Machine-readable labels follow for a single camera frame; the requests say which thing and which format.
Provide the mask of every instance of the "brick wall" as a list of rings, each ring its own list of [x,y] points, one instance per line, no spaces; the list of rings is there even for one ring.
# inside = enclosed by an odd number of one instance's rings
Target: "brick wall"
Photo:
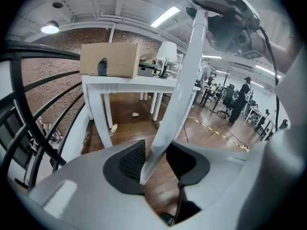
[[[103,28],[86,28],[61,32],[55,35],[43,37],[34,43],[44,44],[59,49],[80,53],[82,44],[108,42],[110,30]],[[138,43],[141,54],[158,52],[161,42],[136,33],[115,30],[113,42]],[[78,70],[79,61],[65,59],[25,59],[22,63],[23,82],[27,85],[36,80],[56,75],[66,71]],[[32,113],[36,112],[48,100],[63,92],[70,86],[81,81],[79,74],[60,78],[44,85],[38,86],[26,93],[26,97]],[[78,86],[73,91],[64,95],[54,103],[43,115],[45,123],[53,123],[60,113],[82,92]],[[62,134],[65,133],[72,121],[76,110],[79,109],[84,99],[81,98],[73,108],[65,115],[59,125]]]

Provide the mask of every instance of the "yellow and black tape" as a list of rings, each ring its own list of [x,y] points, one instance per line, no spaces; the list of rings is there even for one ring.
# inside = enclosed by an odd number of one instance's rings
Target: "yellow and black tape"
[[[245,147],[245,146],[241,146],[241,145],[237,144],[236,142],[234,142],[234,141],[232,141],[231,139],[227,138],[226,136],[224,136],[224,135],[220,134],[220,133],[219,133],[219,132],[217,132],[216,130],[214,130],[214,129],[210,128],[210,127],[209,127],[209,126],[207,126],[207,125],[204,125],[203,123],[201,123],[200,121],[198,121],[196,118],[194,118],[194,117],[189,117],[189,116],[188,116],[188,118],[192,118],[192,119],[194,119],[194,120],[195,120],[195,122],[197,122],[197,123],[199,123],[199,124],[201,124],[201,125],[205,126],[205,127],[208,129],[208,130],[215,132],[215,133],[216,133],[216,134],[218,134],[219,136],[222,136],[222,137],[224,137],[225,139],[227,139],[227,140],[231,141],[232,143],[234,143],[236,146],[240,147],[240,148],[241,148],[241,149],[243,149],[244,151],[246,151],[246,152],[250,152],[250,150],[249,150],[247,147]]]

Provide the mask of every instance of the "white pipe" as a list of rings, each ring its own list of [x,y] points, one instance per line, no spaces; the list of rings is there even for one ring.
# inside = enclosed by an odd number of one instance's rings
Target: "white pipe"
[[[193,31],[181,74],[168,104],[158,132],[153,140],[146,162],[141,171],[140,184],[144,185],[153,174],[165,150],[178,132],[187,110],[189,99],[195,84],[198,66],[203,54],[205,35],[208,30],[207,11],[198,9]]]
[[[116,24],[114,23],[113,26],[112,26],[112,29],[111,29],[111,33],[110,33],[110,37],[109,37],[109,43],[111,43],[112,40],[113,40],[113,34],[114,34],[115,26],[116,26]]]

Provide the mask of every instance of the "ceiling light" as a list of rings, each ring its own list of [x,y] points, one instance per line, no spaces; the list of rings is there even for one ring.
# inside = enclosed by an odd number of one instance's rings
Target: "ceiling light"
[[[169,17],[173,16],[174,14],[178,13],[179,11],[180,11],[179,8],[171,7],[168,11],[166,11],[158,19],[156,19],[154,23],[152,23],[152,27],[157,27],[162,22],[164,22],[165,20],[167,20]]]
[[[264,71],[268,72],[269,74],[272,74],[272,75],[275,76],[275,73],[274,73],[274,72],[272,72],[272,71],[270,71],[270,70],[268,70],[268,69],[266,69],[266,68],[264,68],[264,67],[261,67],[261,66],[258,66],[258,65],[256,65],[256,67],[259,68],[259,69],[261,69],[261,70],[264,70]]]
[[[256,85],[258,85],[258,86],[264,88],[262,85],[260,85],[260,84],[258,84],[258,83],[256,83],[256,82],[253,82],[253,81],[250,81],[250,82],[252,82],[253,84],[256,84]]]
[[[202,57],[204,57],[204,58],[214,58],[214,59],[221,59],[222,57],[220,57],[220,56],[202,56]]]
[[[54,34],[59,32],[59,24],[55,21],[49,21],[40,30],[46,34]]]
[[[225,74],[228,74],[228,75],[230,75],[229,73],[227,73],[227,72],[224,72],[224,71],[218,71],[218,70],[216,70],[217,72],[219,72],[219,73],[225,73]]]

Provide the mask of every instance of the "black railing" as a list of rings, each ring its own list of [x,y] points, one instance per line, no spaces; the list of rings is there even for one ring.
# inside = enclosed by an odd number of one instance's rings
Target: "black railing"
[[[30,83],[29,85],[24,86],[23,79],[22,79],[22,59],[24,58],[62,58],[62,59],[80,60],[80,55],[72,53],[72,52],[44,46],[44,45],[8,41],[5,43],[4,52],[0,56],[0,61],[10,62],[11,83],[12,83],[12,88],[13,88],[12,93],[10,93],[9,95],[5,96],[4,98],[0,100],[0,107],[1,108],[4,108],[6,106],[8,107],[12,105],[13,101],[15,100],[13,108],[8,108],[6,111],[4,111],[1,114],[0,127],[2,125],[7,125],[8,118],[13,113],[16,112],[16,109],[19,110],[19,113],[23,121],[23,125],[21,126],[21,128],[15,134],[13,133],[11,134],[11,135],[14,135],[14,137],[12,138],[8,147],[4,147],[4,149],[6,150],[6,153],[2,161],[1,169],[4,174],[8,173],[10,163],[14,157],[14,154],[17,148],[22,146],[21,141],[23,137],[26,135],[28,136],[30,133],[31,136],[39,144],[38,151],[37,153],[34,154],[35,161],[33,163],[32,170],[30,173],[28,190],[31,190],[36,184],[38,169],[39,169],[41,160],[45,152],[47,153],[48,156],[51,157],[51,160],[54,162],[53,172],[58,169],[59,165],[64,165],[66,163],[66,161],[61,157],[61,153],[62,153],[64,144],[66,142],[67,136],[71,130],[71,127],[74,121],[76,120],[78,114],[80,113],[81,109],[84,107],[84,103],[83,105],[81,105],[81,107],[75,114],[75,117],[70,127],[67,129],[66,134],[64,135],[61,141],[58,151],[56,151],[56,149],[53,149],[52,146],[49,144],[49,140],[52,137],[52,134],[56,130],[61,120],[66,115],[66,113],[83,96],[83,93],[77,96],[72,101],[72,103],[58,116],[58,118],[53,123],[52,127],[50,128],[50,130],[48,131],[46,135],[44,135],[41,132],[40,128],[37,126],[35,121],[62,96],[64,96],[71,90],[75,89],[77,86],[81,85],[81,82],[69,87],[64,92],[52,98],[50,101],[44,104],[34,115],[32,115],[31,113],[25,93],[37,86],[53,81],[55,79],[69,76],[72,74],[77,74],[79,73],[79,71],[69,71],[69,72],[61,73],[55,76],[40,79],[38,81]]]

